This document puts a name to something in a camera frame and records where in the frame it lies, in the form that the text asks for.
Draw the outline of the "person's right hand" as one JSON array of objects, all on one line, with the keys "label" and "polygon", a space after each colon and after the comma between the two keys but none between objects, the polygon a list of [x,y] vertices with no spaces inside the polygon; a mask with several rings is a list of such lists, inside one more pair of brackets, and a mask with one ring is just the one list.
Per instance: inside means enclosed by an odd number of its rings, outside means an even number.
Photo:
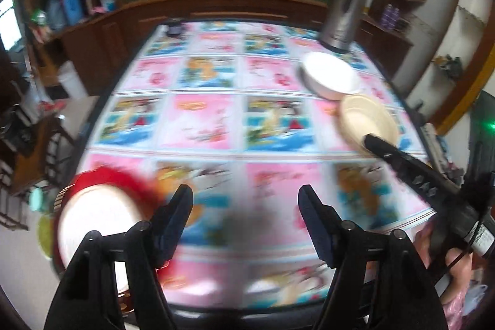
[{"label": "person's right hand", "polygon": [[[426,268],[431,263],[429,247],[434,229],[434,219],[430,219],[414,239],[414,245]],[[450,284],[440,296],[443,305],[454,301],[459,295],[465,295],[471,280],[472,254],[463,254],[462,250],[452,248],[446,252],[445,265],[451,276]]]}]

